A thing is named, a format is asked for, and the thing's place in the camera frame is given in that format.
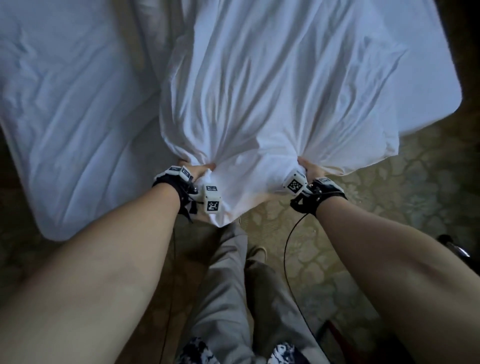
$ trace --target white fabric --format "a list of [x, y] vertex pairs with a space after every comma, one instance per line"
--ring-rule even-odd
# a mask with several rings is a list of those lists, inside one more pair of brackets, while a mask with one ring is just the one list
[[[391, 83], [400, 130], [455, 111], [459, 84], [433, 0], [373, 1], [409, 48]], [[159, 86], [148, 59], [162, 77], [158, 65], [184, 31], [186, 8], [136, 2], [150, 3], [139, 12], [150, 57], [126, 1], [0, 0], [0, 123], [47, 238], [65, 240], [140, 195], [175, 160], [160, 136]], [[149, 32], [146, 15], [156, 21]], [[409, 81], [400, 88], [402, 79]], [[419, 85], [430, 87], [419, 92]]]
[[405, 49], [369, 0], [199, 1], [161, 86], [172, 151], [217, 169], [224, 226], [282, 190], [302, 155], [337, 175], [398, 151], [384, 87]]

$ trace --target person's left arm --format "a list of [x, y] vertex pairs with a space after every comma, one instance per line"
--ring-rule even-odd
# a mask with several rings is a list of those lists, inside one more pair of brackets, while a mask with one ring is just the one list
[[[187, 167], [198, 178], [215, 166]], [[161, 183], [71, 238], [0, 311], [0, 362], [115, 362], [158, 284], [179, 208]]]

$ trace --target bed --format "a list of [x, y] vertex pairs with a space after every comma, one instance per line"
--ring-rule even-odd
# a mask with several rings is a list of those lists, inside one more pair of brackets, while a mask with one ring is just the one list
[[[461, 89], [433, 0], [373, 3], [408, 48], [389, 80], [399, 133], [453, 113]], [[128, 2], [0, 1], [0, 122], [47, 238], [68, 239], [175, 161], [158, 127], [169, 49], [148, 57], [145, 40], [159, 41]]]

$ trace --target hand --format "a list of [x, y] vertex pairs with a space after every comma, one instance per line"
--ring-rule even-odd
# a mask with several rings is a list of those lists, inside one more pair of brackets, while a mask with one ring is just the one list
[[325, 177], [325, 171], [316, 164], [307, 161], [303, 157], [298, 157], [298, 163], [307, 170], [307, 181], [311, 183], [314, 179]]
[[215, 163], [209, 163], [209, 164], [204, 164], [203, 166], [192, 166], [190, 163], [183, 159], [179, 159], [178, 165], [180, 167], [187, 167], [187, 169], [190, 171], [193, 177], [193, 182], [195, 182], [197, 179], [202, 177], [207, 170], [212, 170], [214, 171], [216, 168]]

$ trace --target leg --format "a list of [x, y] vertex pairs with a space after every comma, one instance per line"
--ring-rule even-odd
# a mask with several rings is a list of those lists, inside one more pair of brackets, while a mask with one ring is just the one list
[[328, 363], [281, 278], [261, 259], [245, 268], [247, 302], [255, 320], [253, 350], [269, 358], [283, 342], [293, 344], [310, 363]]
[[192, 337], [200, 337], [220, 363], [251, 363], [254, 355], [243, 270], [247, 235], [233, 223], [225, 229], [220, 244], [198, 290], [177, 355]]

